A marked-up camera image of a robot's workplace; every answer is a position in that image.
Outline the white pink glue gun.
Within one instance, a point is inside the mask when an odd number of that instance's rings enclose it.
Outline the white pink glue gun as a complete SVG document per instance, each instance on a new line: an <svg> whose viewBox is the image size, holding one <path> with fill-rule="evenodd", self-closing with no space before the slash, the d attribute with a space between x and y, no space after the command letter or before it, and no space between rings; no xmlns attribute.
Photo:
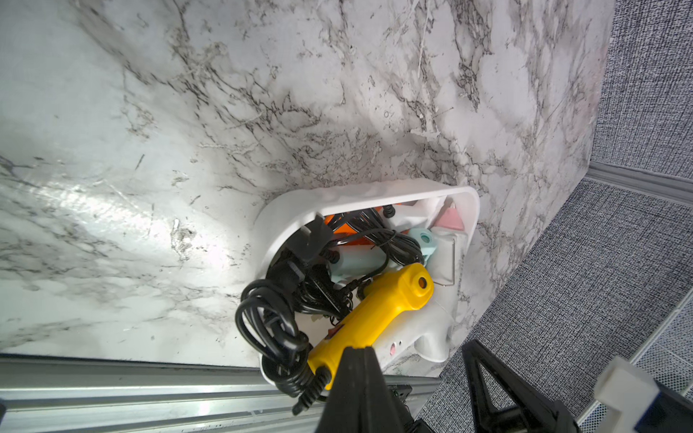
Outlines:
<svg viewBox="0 0 693 433"><path fill-rule="evenodd" d="M442 363L449 357L450 335L456 323L468 241L464 223L453 201L446 200L430 231L438 246L426 269L435 283L435 290L423 308L401 313L373 344L378 362L384 369L409 348L433 363Z"/></svg>

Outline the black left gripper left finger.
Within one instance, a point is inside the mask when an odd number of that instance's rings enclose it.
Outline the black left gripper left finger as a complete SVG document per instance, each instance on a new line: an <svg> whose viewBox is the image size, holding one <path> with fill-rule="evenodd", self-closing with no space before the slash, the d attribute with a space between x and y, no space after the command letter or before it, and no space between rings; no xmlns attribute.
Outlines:
<svg viewBox="0 0 693 433"><path fill-rule="evenodd" d="M388 388L371 347L348 347L316 431L405 432L411 416Z"/></svg>

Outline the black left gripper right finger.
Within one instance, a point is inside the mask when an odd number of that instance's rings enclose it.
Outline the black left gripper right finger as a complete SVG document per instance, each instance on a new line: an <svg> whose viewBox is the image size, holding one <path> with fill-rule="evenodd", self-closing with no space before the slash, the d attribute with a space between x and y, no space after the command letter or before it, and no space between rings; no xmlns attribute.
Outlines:
<svg viewBox="0 0 693 433"><path fill-rule="evenodd" d="M568 408L551 401L477 340L461 348L467 371L474 427L477 432L579 432ZM497 384L512 402L494 404L487 381Z"/></svg>

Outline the white storage box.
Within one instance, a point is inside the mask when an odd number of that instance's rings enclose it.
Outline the white storage box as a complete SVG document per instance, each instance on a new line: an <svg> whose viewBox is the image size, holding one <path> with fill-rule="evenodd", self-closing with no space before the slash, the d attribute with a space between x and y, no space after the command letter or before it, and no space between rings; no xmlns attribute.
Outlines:
<svg viewBox="0 0 693 433"><path fill-rule="evenodd" d="M468 234L467 254L480 214L480 198L476 190L469 186L449 187L433 180L414 179L325 189L300 189L273 200L261 211L254 223L251 251L256 276L264 277L284 243L316 216L327 217L369 207L375 209L386 205L411 203L424 198L444 198L442 209L446 200L454 202ZM423 359L409 348L388 368L400 364L408 357Z"/></svg>

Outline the white orange glue gun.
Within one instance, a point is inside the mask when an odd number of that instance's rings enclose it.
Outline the white orange glue gun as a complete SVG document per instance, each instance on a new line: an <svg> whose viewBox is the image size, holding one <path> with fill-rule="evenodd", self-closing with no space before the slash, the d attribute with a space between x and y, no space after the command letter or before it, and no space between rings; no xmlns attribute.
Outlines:
<svg viewBox="0 0 693 433"><path fill-rule="evenodd" d="M380 212L384 222L391 229L404 232L411 228L429 228L433 220L440 214L444 198L424 198L411 203L394 204L395 212L391 216Z"/></svg>

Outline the yellow black glue gun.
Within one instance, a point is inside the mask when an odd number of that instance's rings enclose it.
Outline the yellow black glue gun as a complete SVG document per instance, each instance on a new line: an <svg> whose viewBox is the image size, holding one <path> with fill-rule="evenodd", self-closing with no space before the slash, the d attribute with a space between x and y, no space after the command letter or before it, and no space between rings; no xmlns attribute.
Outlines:
<svg viewBox="0 0 693 433"><path fill-rule="evenodd" d="M376 278L368 286L366 297L310 351L313 373L330 372L324 389L332 388L347 348L373 346L398 316L422 309L434 292L435 284L421 263Z"/></svg>

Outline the mint green glue gun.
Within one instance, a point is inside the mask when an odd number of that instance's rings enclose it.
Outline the mint green glue gun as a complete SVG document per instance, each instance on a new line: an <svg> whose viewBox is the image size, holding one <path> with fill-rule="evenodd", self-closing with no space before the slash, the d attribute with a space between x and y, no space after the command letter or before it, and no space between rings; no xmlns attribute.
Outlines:
<svg viewBox="0 0 693 433"><path fill-rule="evenodd" d="M439 246L434 234L425 228L412 228L404 234L419 244L426 264ZM336 247L336 251L339 260L330 265L330 279L334 283L346 284L361 278L380 269L386 260L385 252L372 244L341 245Z"/></svg>

